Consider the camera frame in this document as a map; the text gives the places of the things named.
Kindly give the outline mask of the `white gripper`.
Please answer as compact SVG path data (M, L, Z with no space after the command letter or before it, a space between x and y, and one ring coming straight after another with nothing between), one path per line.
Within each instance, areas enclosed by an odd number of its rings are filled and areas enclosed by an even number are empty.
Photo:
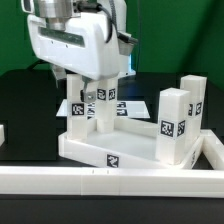
M27 17L27 23L33 51L39 59L52 64L56 82L66 78L65 69L85 76L81 90L83 102L96 100L94 80L118 75L118 39L113 30L110 41L106 42L108 19L105 14L82 13L80 17L70 18L65 23L65 31L48 29L43 18L32 14Z

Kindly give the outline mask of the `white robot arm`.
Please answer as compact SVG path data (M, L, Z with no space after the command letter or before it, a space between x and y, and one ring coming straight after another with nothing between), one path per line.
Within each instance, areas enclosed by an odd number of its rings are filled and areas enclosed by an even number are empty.
M82 77L83 102L96 100L101 81L118 76L123 55L137 40L117 27L114 0L20 0L35 56L52 65L57 78Z

